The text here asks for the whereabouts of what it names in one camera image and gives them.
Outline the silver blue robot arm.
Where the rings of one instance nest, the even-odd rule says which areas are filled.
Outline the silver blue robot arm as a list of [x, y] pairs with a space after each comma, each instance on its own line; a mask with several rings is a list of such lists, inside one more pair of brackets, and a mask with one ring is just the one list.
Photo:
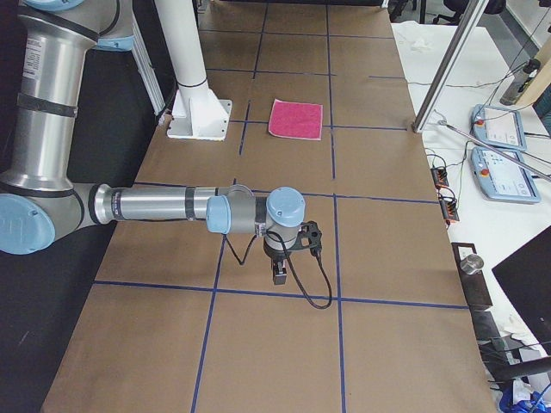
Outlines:
[[202, 221], [213, 233], [263, 240], [273, 281], [294, 272], [306, 202], [294, 188], [255, 196], [246, 186], [131, 187], [76, 184], [67, 176], [86, 53], [133, 47], [129, 1], [23, 1], [28, 31], [10, 168], [1, 175], [1, 249], [32, 254], [91, 225], [112, 221]]

